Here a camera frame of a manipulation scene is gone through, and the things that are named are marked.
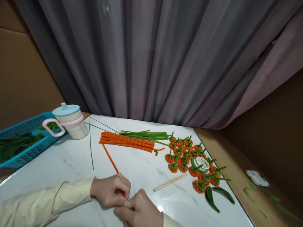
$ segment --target blue plastic basket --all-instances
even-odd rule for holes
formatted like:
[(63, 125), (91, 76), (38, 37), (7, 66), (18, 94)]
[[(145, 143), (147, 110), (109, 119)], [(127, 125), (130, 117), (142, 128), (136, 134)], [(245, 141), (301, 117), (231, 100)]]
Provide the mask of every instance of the blue plastic basket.
[[(21, 166), (28, 163), (30, 160), (32, 160), (34, 157), (36, 157), (38, 154), (40, 154), (47, 147), (52, 145), (56, 140), (60, 138), (60, 137), (51, 136), (47, 130), (37, 129), (37, 127), (42, 125), (42, 122), (45, 119), (49, 119), (49, 118), (55, 118), (55, 116), (51, 112), (42, 113), (31, 119), (28, 119), (24, 122), (21, 122), (19, 124), (16, 124), (12, 127), (0, 131), (0, 139), (14, 137), (15, 133), (22, 135), (28, 132), (31, 132), (34, 136), (39, 133), (42, 133), (45, 136), (42, 140), (39, 140), (37, 143), (30, 146), (26, 150), (22, 151), (18, 155), (14, 156), (10, 160), (1, 163), (0, 168), (2, 167), (11, 168), (11, 169), (20, 168)], [(59, 128), (56, 131), (54, 131), (54, 133), (58, 133), (60, 131), (61, 129)]]

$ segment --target pink cup handle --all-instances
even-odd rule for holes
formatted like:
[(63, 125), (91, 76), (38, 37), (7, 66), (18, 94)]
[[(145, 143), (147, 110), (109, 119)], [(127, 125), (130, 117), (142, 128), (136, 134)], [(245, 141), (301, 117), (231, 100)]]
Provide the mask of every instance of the pink cup handle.
[[(48, 123), (50, 122), (55, 122), (59, 128), (61, 128), (61, 132), (59, 133), (53, 133), (53, 131), (47, 126)], [(65, 133), (65, 129), (61, 126), (61, 124), (59, 123), (59, 121), (57, 119), (46, 119), (42, 122), (42, 126), (53, 136), (53, 137), (59, 137), (62, 136)]]

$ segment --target sleeve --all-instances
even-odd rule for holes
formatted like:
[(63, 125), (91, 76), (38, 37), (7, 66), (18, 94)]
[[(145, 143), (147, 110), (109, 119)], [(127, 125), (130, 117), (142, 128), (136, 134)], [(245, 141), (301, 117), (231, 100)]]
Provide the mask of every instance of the sleeve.
[(183, 227), (183, 225), (163, 213), (163, 227)]
[(64, 211), (92, 201), (93, 178), (18, 195), (0, 203), (0, 226), (45, 226)]

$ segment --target black wire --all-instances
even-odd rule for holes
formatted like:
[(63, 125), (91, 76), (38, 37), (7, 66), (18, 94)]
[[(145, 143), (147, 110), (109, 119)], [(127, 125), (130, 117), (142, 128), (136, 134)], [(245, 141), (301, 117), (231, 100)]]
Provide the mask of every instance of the black wire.
[[(95, 121), (97, 121), (96, 119), (94, 119), (94, 118), (92, 118), (92, 117), (89, 117), (89, 118), (91, 118), (91, 119), (93, 119), (93, 120), (95, 120)], [(103, 124), (103, 123), (101, 123), (100, 121), (97, 121), (97, 122), (99, 122), (100, 124)], [(106, 126), (106, 127), (108, 127), (107, 125), (105, 125), (105, 124), (103, 124), (104, 126)], [(110, 128), (110, 127), (108, 127), (108, 128)], [(112, 129), (112, 128), (110, 128), (111, 130), (114, 130), (114, 129)], [(105, 130), (106, 131), (106, 130)], [(115, 132), (117, 132), (116, 130), (114, 130)]]
[[(88, 128), (89, 128), (89, 145), (91, 148), (91, 157), (92, 157), (92, 141), (91, 141), (91, 124), (89, 123), (89, 118), (88, 118)], [(94, 162), (92, 161), (92, 170), (94, 170)]]
[[(88, 121), (89, 121), (89, 119), (88, 119)], [(86, 122), (87, 123), (87, 122)], [(89, 124), (89, 123), (87, 123), (88, 125), (91, 125), (91, 126), (94, 126), (94, 125), (92, 125), (92, 124)], [(106, 130), (104, 130), (104, 129), (102, 129), (102, 128), (99, 128), (99, 127), (97, 127), (97, 126), (94, 126), (94, 127), (96, 127), (96, 128), (98, 128), (98, 129), (101, 129), (101, 130), (103, 130), (103, 131), (106, 131)], [(107, 132), (109, 132), (109, 131), (107, 131)]]

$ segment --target roll of tape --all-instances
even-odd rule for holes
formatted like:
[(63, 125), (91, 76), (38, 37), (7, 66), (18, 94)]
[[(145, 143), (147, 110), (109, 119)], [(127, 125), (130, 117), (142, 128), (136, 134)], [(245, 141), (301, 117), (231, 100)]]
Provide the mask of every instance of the roll of tape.
[(198, 167), (202, 165), (198, 171), (202, 173), (206, 173), (209, 170), (209, 163), (202, 157), (193, 157), (192, 158), (192, 165)]

